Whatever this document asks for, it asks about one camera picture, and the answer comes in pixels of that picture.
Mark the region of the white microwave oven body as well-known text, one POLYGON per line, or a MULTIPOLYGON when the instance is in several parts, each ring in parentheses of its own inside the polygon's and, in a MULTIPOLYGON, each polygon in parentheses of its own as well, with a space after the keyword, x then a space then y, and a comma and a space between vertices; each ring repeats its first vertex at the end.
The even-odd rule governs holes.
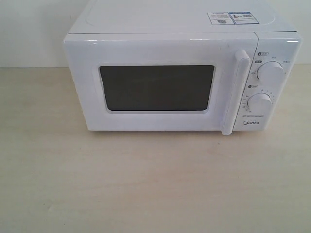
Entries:
POLYGON ((254 33, 258 45, 233 131, 260 131, 268 126, 302 42, 298 31, 263 0, 92 0, 70 33, 254 33), (251 12, 259 24, 212 25, 207 15, 212 12, 251 12), (282 65, 285 76, 262 83, 257 70, 271 61, 282 65), (249 110, 247 101, 257 93, 270 96, 270 111, 249 110))

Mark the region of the white upper control knob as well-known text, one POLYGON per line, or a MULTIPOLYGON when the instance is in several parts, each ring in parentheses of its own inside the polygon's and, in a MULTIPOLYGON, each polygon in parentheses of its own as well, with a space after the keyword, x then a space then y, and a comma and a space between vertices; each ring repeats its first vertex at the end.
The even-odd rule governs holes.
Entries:
POLYGON ((285 71, 279 62, 271 61, 261 65, 257 70, 257 78, 262 83, 279 81, 285 76, 285 71))

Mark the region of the blue white warning sticker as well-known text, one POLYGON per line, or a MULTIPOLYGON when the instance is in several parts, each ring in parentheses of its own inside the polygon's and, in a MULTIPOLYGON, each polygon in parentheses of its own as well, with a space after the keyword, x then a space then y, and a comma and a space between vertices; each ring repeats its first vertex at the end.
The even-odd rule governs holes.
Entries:
POLYGON ((212 25, 259 24, 251 12, 212 12, 207 15, 212 25))

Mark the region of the white lower control knob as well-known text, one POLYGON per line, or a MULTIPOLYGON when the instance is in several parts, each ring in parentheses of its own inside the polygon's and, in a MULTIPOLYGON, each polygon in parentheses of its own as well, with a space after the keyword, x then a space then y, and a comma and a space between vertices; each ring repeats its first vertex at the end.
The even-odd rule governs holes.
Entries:
POLYGON ((272 102, 268 94, 257 93, 248 99, 247 106, 252 113, 263 114, 270 111, 272 102))

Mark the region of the white control knob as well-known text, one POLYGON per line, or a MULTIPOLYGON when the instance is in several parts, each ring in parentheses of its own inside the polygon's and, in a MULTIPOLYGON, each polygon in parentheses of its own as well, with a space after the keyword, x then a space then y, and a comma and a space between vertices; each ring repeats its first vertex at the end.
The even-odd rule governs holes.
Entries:
POLYGON ((285 76, 285 71, 279 62, 271 61, 261 65, 257 70, 257 78, 262 83, 279 81, 285 76))
POLYGON ((247 106, 252 113, 263 114, 270 111, 272 102, 268 94, 257 93, 248 99, 247 106))

